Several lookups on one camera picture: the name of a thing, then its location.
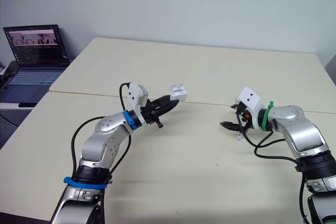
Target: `blue ring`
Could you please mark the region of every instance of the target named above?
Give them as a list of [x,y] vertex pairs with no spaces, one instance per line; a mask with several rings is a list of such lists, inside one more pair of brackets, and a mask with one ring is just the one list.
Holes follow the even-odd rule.
[[131,126],[133,130],[136,130],[138,127],[136,126],[133,119],[131,119],[130,115],[128,114],[127,110],[124,110],[123,112],[124,118],[126,119],[127,123]]
[[97,189],[102,190],[107,187],[107,184],[82,184],[74,182],[70,177],[65,177],[63,180],[64,183],[68,184],[69,186],[77,187],[77,188],[84,188],[84,189]]

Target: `laptop keyboard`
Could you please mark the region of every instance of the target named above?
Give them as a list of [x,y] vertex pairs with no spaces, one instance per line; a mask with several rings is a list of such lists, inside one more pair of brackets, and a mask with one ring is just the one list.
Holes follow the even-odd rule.
[[61,72],[19,72],[8,84],[51,85]]

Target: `laptop screen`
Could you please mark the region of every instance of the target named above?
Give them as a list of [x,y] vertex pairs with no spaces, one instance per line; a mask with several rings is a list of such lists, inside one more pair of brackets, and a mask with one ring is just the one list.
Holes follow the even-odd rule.
[[20,67],[67,67],[69,59],[57,25],[4,27]]

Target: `desk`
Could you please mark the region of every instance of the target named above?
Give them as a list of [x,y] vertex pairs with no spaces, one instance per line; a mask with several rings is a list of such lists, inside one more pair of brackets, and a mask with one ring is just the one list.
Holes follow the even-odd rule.
[[264,103],[336,113],[336,88],[316,55],[95,38],[51,91],[118,96],[126,81],[152,98],[184,82],[187,102],[231,105],[244,86]]
[[[71,174],[73,132],[89,118],[120,111],[119,98],[48,92],[0,151],[0,211],[50,219]],[[335,151],[336,114],[306,116]],[[256,158],[219,125],[234,118],[228,106],[183,102],[162,116],[162,129],[136,130],[107,189],[107,223],[301,223],[301,175],[290,162]],[[77,157],[94,125],[78,134]],[[291,156],[284,143],[261,152]]]

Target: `green cable tie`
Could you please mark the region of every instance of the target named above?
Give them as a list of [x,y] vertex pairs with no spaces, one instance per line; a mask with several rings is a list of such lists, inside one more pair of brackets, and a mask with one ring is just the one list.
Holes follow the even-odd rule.
[[266,131],[266,123],[267,123],[267,119],[268,119],[268,114],[269,114],[269,111],[272,107],[273,107],[273,102],[269,102],[268,109],[265,111],[264,118],[262,119],[263,123],[261,124],[261,129],[263,131]]

